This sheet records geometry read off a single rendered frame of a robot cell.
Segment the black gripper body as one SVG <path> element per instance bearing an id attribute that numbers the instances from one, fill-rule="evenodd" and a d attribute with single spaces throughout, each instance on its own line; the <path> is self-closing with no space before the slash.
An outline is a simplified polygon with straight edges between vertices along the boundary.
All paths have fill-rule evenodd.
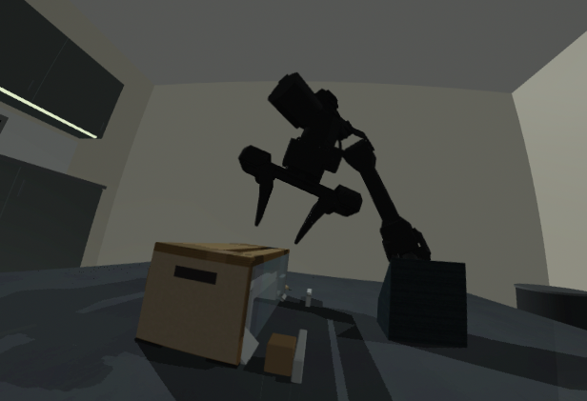
<path id="1" fill-rule="evenodd" d="M 326 139 L 316 134 L 306 133 L 301 137 L 307 139 L 306 143 L 317 147 L 321 144 L 328 147 L 329 150 L 331 146 Z M 273 180 L 277 178 L 319 197 L 318 200 L 321 197 L 328 199 L 340 206 L 338 211 L 335 211 L 337 214 L 348 217 L 360 211 L 363 202 L 360 193 L 342 185 L 339 185 L 334 190 L 327 188 L 319 184 L 321 179 L 317 180 L 313 173 L 296 165 L 286 166 L 285 169 L 277 166 L 271 162 L 271 154 L 264 150 L 249 145 L 243 149 L 238 158 L 244 172 L 254 176 L 254 169 L 260 169 L 273 175 Z"/>

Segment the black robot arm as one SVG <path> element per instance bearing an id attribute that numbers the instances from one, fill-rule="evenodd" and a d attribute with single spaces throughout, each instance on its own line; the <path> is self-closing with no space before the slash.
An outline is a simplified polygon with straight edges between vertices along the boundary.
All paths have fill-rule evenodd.
<path id="1" fill-rule="evenodd" d="M 331 144 L 328 150 L 321 144 L 317 147 L 306 143 L 307 139 L 301 136 L 291 138 L 282 161 L 283 167 L 296 165 L 320 180 L 324 170 L 336 173 L 344 157 L 348 165 L 360 172 L 382 219 L 379 232 L 387 259 L 432 260 L 422 233 L 398 215 L 374 167 L 376 158 L 372 144 L 363 131 L 353 128 L 348 120 L 340 116 L 338 100 L 331 91 L 320 89 L 314 93 L 297 72 L 282 77 L 268 100 L 292 126 L 304 129 L 301 135 L 316 134 Z M 343 150 L 340 140 L 352 134 L 363 139 Z M 339 148 L 335 147 L 337 140 Z"/>

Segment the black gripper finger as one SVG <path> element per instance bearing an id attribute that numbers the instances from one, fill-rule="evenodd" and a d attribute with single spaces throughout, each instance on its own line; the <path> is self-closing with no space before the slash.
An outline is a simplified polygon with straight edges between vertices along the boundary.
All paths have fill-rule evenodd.
<path id="1" fill-rule="evenodd" d="M 321 197 L 312 207 L 309 215 L 307 216 L 303 226 L 301 227 L 298 235 L 296 236 L 294 243 L 297 244 L 304 235 L 311 229 L 314 223 L 323 215 L 323 214 L 332 214 L 335 211 L 338 211 L 339 205 Z"/>
<path id="2" fill-rule="evenodd" d="M 253 174 L 255 182 L 259 184 L 259 197 L 254 222 L 254 226 L 258 227 L 273 190 L 273 175 L 260 169 L 254 169 Z"/>

